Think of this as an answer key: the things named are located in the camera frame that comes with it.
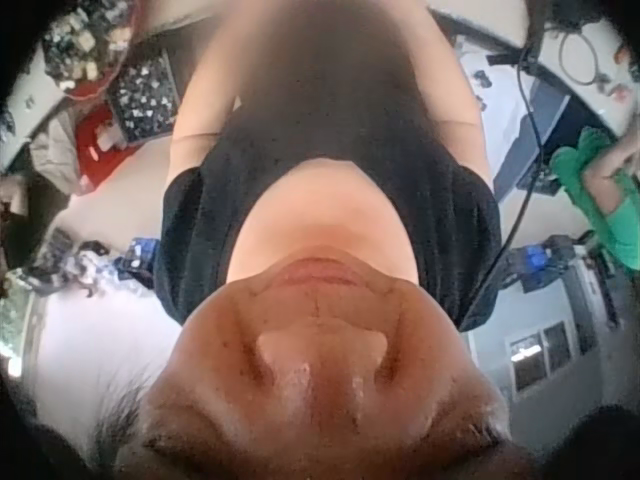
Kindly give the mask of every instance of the green shirt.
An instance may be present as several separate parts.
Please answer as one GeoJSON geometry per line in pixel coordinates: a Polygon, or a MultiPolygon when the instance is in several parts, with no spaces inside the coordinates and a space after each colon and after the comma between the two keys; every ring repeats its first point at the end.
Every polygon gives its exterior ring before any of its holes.
{"type": "Polygon", "coordinates": [[[596,235],[609,252],[633,270],[640,270],[640,193],[633,179],[624,171],[615,181],[624,193],[624,201],[611,215],[605,216],[582,183],[583,170],[611,146],[602,131],[586,127],[578,148],[558,149],[551,159],[551,170],[564,185],[573,204],[588,218],[596,235]]]}

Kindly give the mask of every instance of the skin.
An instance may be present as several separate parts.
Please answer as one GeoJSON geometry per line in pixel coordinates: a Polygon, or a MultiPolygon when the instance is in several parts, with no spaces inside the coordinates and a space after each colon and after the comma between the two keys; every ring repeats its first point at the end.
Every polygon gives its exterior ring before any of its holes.
{"type": "Polygon", "coordinates": [[[636,116],[627,133],[616,145],[604,152],[582,173],[582,181],[604,215],[611,215],[624,202],[624,192],[615,181],[622,169],[630,174],[638,171],[640,154],[640,117],[636,116]]]}
{"type": "MultiPolygon", "coordinates": [[[[477,102],[431,16],[411,0],[362,4],[405,32],[445,145],[483,177],[477,102]],[[440,68],[430,71],[431,62],[440,68]]],[[[262,38],[260,29],[284,8],[270,5],[251,21],[232,16],[205,54],[176,125],[169,181],[215,145],[252,62],[250,54],[246,64],[230,61],[237,45],[247,46],[236,42],[262,38]]],[[[272,185],[249,213],[228,283],[187,320],[116,472],[135,479],[526,478],[530,464],[509,443],[503,399],[418,286],[393,204],[353,163],[315,158],[272,185]]]]}

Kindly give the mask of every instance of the nose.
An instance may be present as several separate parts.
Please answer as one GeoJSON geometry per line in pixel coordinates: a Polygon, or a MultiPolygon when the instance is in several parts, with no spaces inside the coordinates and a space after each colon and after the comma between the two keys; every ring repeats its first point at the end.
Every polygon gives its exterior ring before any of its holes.
{"type": "Polygon", "coordinates": [[[256,351],[290,419],[319,430],[357,429],[387,339],[339,319],[314,319],[260,335],[256,351]]]}

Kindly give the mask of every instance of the person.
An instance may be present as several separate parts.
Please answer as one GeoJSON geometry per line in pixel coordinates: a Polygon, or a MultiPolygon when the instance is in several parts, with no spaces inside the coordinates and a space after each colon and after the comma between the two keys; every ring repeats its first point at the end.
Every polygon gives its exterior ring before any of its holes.
{"type": "Polygon", "coordinates": [[[155,288],[183,329],[119,476],[527,478],[458,331],[494,307],[469,311],[499,212],[423,3],[241,2],[170,155],[155,288]]]}
{"type": "Polygon", "coordinates": [[[577,148],[562,147],[551,159],[573,203],[584,213],[606,250],[631,270],[640,270],[640,116],[612,144],[601,130],[585,127],[577,148]]]}

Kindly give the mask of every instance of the electronic components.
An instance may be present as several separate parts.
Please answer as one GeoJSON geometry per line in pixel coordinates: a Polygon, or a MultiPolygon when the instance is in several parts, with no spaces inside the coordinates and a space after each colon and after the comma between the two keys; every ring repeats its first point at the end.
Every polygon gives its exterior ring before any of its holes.
{"type": "Polygon", "coordinates": [[[133,36],[133,0],[78,0],[42,39],[46,73],[65,92],[105,78],[133,36]]]}

